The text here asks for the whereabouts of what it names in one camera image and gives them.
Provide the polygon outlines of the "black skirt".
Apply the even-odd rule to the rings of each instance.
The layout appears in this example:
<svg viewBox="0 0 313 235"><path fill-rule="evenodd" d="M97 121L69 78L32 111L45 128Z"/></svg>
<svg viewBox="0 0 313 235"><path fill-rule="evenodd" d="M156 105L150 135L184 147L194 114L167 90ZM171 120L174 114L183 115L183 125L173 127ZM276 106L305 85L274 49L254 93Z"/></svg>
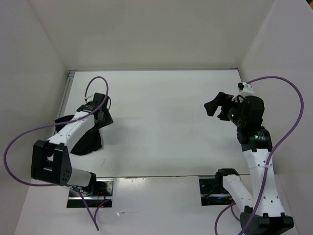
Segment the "black skirt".
<svg viewBox="0 0 313 235"><path fill-rule="evenodd" d="M54 120L55 123L67 122L72 120L74 115L63 116ZM56 132L59 132L65 125L57 125ZM99 130L88 130L75 144L71 154L83 156L102 148L102 140Z"/></svg>

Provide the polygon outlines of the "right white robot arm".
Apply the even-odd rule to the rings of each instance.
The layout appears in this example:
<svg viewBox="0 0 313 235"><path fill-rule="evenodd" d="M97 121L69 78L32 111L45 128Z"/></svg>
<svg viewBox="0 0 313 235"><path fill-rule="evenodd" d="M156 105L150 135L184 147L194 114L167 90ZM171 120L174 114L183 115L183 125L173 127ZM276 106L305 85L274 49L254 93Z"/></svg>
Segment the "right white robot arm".
<svg viewBox="0 0 313 235"><path fill-rule="evenodd" d="M217 108L220 120L231 121L237 127L237 139L247 161L252 193L243 185L238 172L231 168L219 169L214 181L215 189L228 192L240 211L240 224L245 235L281 235L294 227L294 221L280 201L273 172L272 141L262 126L264 102L247 95L234 97L223 92L204 104L208 116Z"/></svg>

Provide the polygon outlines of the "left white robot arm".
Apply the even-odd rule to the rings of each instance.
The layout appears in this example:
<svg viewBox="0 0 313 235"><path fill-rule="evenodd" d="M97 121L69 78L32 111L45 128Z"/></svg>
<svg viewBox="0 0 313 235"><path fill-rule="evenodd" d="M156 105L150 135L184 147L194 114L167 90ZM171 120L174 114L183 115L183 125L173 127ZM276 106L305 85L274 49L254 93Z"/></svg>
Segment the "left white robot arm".
<svg viewBox="0 0 313 235"><path fill-rule="evenodd" d="M95 93L93 100L81 105L71 122L62 125L57 133L46 141L33 145L31 177L47 183L79 188L85 195L97 191L95 173L75 169L70 154L74 148L94 146L99 129L113 123L107 108L108 96Z"/></svg>

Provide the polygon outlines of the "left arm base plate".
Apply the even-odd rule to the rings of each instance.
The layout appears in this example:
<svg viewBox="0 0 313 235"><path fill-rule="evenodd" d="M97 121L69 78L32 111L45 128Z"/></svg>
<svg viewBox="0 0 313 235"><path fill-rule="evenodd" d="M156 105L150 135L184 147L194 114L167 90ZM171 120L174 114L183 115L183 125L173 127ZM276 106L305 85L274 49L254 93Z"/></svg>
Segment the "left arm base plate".
<svg viewBox="0 0 313 235"><path fill-rule="evenodd" d="M93 189L83 187L76 188L80 191L90 208L112 207L112 194L113 194L114 178L97 178L97 183ZM70 188L67 200L67 208L84 208L85 205L82 201L80 194L74 189Z"/></svg>

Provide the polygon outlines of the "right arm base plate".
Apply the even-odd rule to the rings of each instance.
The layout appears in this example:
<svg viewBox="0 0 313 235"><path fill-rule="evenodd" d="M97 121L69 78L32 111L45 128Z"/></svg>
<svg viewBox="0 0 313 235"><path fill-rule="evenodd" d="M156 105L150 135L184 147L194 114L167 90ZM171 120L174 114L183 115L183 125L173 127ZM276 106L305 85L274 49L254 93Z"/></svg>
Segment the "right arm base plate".
<svg viewBox="0 0 313 235"><path fill-rule="evenodd" d="M214 176L200 176L199 186L202 206L230 205L233 201L230 194L218 186Z"/></svg>

